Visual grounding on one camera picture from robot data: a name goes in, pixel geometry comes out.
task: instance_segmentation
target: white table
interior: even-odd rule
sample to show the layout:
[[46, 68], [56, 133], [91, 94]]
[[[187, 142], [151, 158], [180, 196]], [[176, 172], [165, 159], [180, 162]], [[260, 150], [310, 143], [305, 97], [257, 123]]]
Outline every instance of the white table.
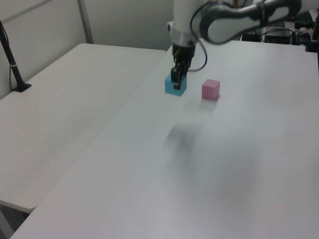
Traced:
[[0, 204], [31, 212], [164, 51], [81, 44], [0, 101]]
[[164, 93], [169, 50], [12, 239], [318, 238], [317, 55], [207, 50], [182, 97]]

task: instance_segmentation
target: black cable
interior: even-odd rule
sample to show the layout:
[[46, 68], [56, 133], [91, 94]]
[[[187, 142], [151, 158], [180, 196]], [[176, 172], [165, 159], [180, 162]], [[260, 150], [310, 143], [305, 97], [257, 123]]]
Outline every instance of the black cable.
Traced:
[[199, 37], [197, 36], [197, 34], [195, 33], [194, 29], [193, 29], [193, 21], [194, 21], [194, 18], [196, 17], [196, 15], [204, 9], [205, 6], [211, 4], [211, 2], [207, 2], [205, 3], [204, 5], [202, 5], [199, 9], [196, 10], [196, 12], [194, 13], [194, 15], [192, 16], [191, 20], [190, 20], [190, 24], [189, 24], [189, 27], [190, 27], [190, 31], [191, 31], [191, 34], [195, 37], [195, 39], [198, 41], [198, 43], [200, 44], [200, 46], [203, 48], [203, 51], [205, 53], [205, 63], [202, 67], [198, 68], [198, 69], [195, 69], [195, 70], [188, 70], [190, 72], [196, 72], [196, 71], [200, 71], [201, 69], [203, 69], [206, 64], [207, 64], [207, 61], [208, 61], [208, 56], [207, 56], [207, 52], [206, 52], [206, 49], [205, 49], [205, 46], [203, 45], [203, 43], [199, 40]]
[[285, 28], [282, 28], [282, 29], [271, 29], [271, 30], [266, 31], [265, 33], [263, 33], [263, 34], [260, 35], [260, 36], [261, 36], [261, 40], [262, 40], [263, 42], [265, 42], [265, 41], [263, 40], [262, 36], [264, 36], [264, 35], [266, 35], [266, 34], [269, 34], [269, 33], [278, 32], [278, 31], [290, 31], [290, 32], [292, 32], [292, 34], [289, 36], [289, 38], [290, 38], [290, 37], [293, 37], [293, 36], [296, 34], [296, 31], [292, 31], [291, 29], [285, 29]]
[[[1, 28], [2, 28], [2, 30], [3, 30], [3, 32], [4, 32], [4, 34], [5, 34], [6, 41], [8, 42], [8, 45], [10, 45], [10, 43], [9, 43], [9, 37], [8, 37], [8, 35], [7, 35], [7, 33], [6, 33], [5, 28], [3, 27], [3, 25], [1, 26]], [[10, 85], [10, 90], [11, 90], [11, 92], [12, 92], [13, 89], [12, 89], [12, 85], [11, 85], [11, 66], [9, 66], [9, 85]]]
[[10, 84], [10, 90], [13, 91], [12, 85], [11, 85], [11, 66], [9, 66], [9, 84]]
[[241, 4], [240, 8], [243, 8], [246, 3], [247, 3], [247, 0], [245, 0], [245, 1], [243, 2], [243, 4]]
[[261, 36], [266, 35], [266, 34], [269, 34], [269, 33], [277, 32], [277, 31], [290, 31], [290, 32], [292, 32], [293, 34], [295, 33], [295, 32], [292, 31], [291, 29], [285, 29], [285, 28], [283, 28], [283, 29], [271, 29], [271, 30], [266, 31], [265, 33], [261, 34]]

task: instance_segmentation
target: metal frame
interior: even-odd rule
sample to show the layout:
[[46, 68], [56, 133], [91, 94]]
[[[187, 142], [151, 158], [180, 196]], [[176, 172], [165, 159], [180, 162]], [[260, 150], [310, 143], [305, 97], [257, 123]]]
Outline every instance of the metal frame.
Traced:
[[52, 1], [52, 0], [43, 0], [42, 2], [39, 2], [38, 4], [35, 4], [35, 5], [33, 5], [33, 6], [29, 7], [29, 8], [21, 11], [21, 12], [18, 12], [16, 14], [10, 16], [10, 17], [7, 17], [6, 19], [3, 19], [2, 23], [5, 24], [5, 23], [7, 23], [9, 21], [12, 21], [12, 20], [14, 20], [14, 19], [16, 19], [16, 18], [18, 18], [18, 17], [20, 17], [20, 16], [32, 11], [32, 10], [35, 10], [36, 8], [38, 8], [40, 6], [43, 6], [43, 5], [47, 4], [50, 1]]

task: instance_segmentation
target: wall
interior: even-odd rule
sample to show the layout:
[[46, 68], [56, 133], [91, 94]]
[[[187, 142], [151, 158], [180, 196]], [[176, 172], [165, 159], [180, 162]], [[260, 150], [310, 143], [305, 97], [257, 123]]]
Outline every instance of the wall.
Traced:
[[[49, 1], [5, 23], [4, 27], [24, 81], [86, 42], [76, 0]], [[0, 46], [0, 99], [10, 92], [8, 78], [8, 61]]]
[[85, 0], [95, 44], [167, 50], [173, 0]]

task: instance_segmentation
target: equipment in background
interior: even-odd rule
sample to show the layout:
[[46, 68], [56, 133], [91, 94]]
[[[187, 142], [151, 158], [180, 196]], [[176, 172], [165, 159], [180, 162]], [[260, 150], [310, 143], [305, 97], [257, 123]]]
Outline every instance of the equipment in background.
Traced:
[[8, 36], [5, 32], [4, 26], [3, 26], [1, 21], [0, 21], [0, 41], [1, 41], [2, 47], [4, 49], [4, 52], [6, 54], [6, 57], [9, 61], [10, 68], [11, 68], [11, 70], [14, 74], [15, 80], [16, 80], [16, 88], [13, 89], [13, 91], [23, 92], [26, 89], [30, 88], [31, 84], [27, 84], [22, 80], [19, 69], [16, 65], [15, 59], [14, 59], [13, 54], [12, 54], [11, 49], [10, 49]]
[[[180, 90], [188, 71], [201, 70], [207, 63], [199, 32], [207, 42], [223, 44], [245, 32], [296, 16], [301, 8], [301, 0], [262, 0], [243, 8], [235, 8], [233, 0], [174, 0], [174, 20], [167, 24], [173, 42], [174, 89]], [[205, 63], [189, 70], [198, 42], [204, 50]]]

